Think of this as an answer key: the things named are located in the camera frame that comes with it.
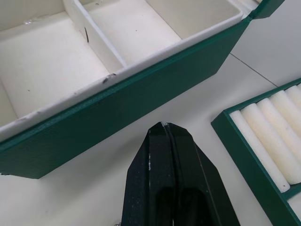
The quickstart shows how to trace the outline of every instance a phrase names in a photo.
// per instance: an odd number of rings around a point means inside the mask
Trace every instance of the green box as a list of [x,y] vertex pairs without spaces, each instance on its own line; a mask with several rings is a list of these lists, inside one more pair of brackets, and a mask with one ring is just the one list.
[[250,104],[257,103],[264,98],[270,97],[281,90],[288,89],[291,86],[300,83],[301,79],[297,79],[234,107],[228,108],[219,114],[211,123],[215,132],[221,139],[252,192],[256,196],[258,202],[266,212],[272,224],[275,226],[301,225],[301,221],[287,202],[294,195],[301,192],[301,184],[292,185],[287,192],[280,193],[257,156],[240,133],[239,129],[236,127],[230,117],[230,114],[234,111],[241,110]]
[[284,0],[263,0],[238,24],[0,143],[0,172],[40,178],[217,73],[249,23]]

